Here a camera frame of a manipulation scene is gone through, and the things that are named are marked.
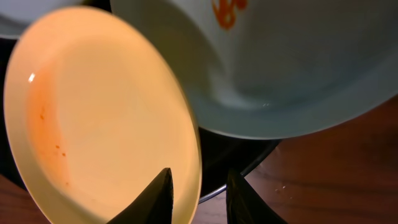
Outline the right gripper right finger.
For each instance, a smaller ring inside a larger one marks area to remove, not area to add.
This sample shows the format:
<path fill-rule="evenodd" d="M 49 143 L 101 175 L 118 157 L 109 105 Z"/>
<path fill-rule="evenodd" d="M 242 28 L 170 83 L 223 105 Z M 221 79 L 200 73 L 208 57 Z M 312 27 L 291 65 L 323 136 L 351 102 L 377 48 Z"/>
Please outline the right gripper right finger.
<path fill-rule="evenodd" d="M 228 224 L 287 224 L 233 169 L 226 181 L 226 211 Z"/>

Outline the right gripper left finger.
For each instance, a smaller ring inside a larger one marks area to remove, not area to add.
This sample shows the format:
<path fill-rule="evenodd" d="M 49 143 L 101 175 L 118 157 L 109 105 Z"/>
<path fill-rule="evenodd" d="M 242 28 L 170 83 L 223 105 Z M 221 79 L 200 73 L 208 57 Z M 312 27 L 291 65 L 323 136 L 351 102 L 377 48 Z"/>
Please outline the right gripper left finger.
<path fill-rule="evenodd" d="M 162 169 L 139 196 L 107 224 L 171 224 L 174 188 L 170 168 Z"/>

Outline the yellow plate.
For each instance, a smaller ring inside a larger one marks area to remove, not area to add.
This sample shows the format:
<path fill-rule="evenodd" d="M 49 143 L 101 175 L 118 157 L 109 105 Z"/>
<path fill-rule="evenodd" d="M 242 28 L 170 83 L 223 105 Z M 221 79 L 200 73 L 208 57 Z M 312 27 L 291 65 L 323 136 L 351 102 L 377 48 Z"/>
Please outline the yellow plate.
<path fill-rule="evenodd" d="M 52 11 L 12 50 L 4 121 L 17 169 L 52 223 L 106 223 L 165 168 L 173 223 L 190 223 L 201 189 L 197 126 L 172 70 L 120 18 Z"/>

